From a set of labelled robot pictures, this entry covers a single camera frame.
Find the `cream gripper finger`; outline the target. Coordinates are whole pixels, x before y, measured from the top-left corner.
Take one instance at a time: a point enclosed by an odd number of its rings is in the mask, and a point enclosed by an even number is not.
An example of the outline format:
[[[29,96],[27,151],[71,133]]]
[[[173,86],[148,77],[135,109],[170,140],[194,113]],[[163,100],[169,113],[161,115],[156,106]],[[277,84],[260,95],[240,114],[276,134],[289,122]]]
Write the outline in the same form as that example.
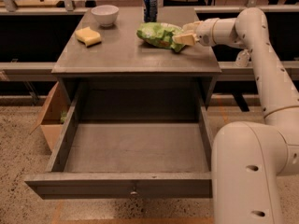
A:
[[[198,41],[198,37],[194,33],[173,35],[172,39],[177,44],[183,44],[188,46],[194,46]]]
[[[182,30],[184,32],[187,32],[187,31],[193,31],[193,32],[196,32],[196,29],[197,27],[202,23],[202,21],[195,21],[195,22],[191,22],[191,23],[187,23],[187,24],[184,24],[182,26]]]

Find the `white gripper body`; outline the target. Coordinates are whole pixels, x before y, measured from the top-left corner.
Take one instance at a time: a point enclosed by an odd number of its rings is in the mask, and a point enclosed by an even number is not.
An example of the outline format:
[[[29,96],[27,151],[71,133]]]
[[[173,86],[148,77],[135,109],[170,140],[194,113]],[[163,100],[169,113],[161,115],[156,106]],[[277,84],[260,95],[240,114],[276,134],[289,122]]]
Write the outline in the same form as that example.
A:
[[[201,45],[210,47],[213,47],[215,45],[215,42],[213,40],[214,24],[214,19],[208,19],[202,21],[196,28],[196,35]]]

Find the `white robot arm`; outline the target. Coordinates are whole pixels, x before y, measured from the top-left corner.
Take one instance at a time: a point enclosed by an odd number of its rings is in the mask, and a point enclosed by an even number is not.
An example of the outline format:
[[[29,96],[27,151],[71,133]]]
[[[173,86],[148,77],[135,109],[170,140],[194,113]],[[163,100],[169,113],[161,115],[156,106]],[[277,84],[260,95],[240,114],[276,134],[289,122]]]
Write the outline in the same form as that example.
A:
[[[257,7],[232,19],[187,23],[179,44],[226,45],[249,52],[263,122],[232,122],[211,153],[214,224],[284,224],[277,177],[299,171],[299,91],[274,51]]]

